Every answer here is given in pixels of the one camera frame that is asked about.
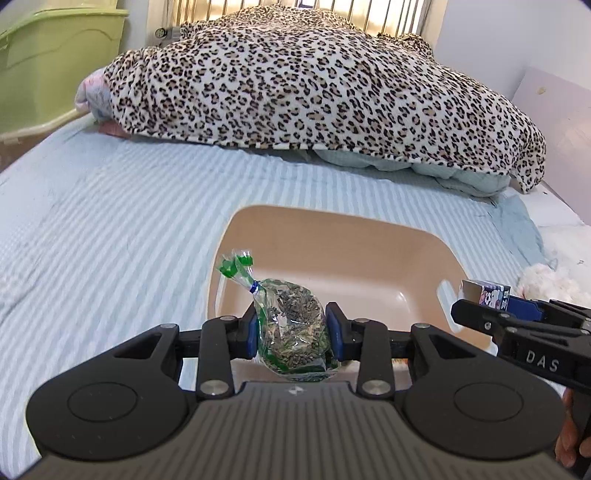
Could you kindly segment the person's right hand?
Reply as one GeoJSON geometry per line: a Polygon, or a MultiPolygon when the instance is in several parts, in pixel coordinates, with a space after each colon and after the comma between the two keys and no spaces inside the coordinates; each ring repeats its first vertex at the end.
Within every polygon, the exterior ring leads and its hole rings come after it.
{"type": "Polygon", "coordinates": [[[566,468],[571,468],[578,455],[584,458],[591,456],[590,438],[580,439],[579,430],[572,418],[573,392],[566,389],[562,396],[566,408],[565,421],[555,444],[556,460],[566,468]]]}

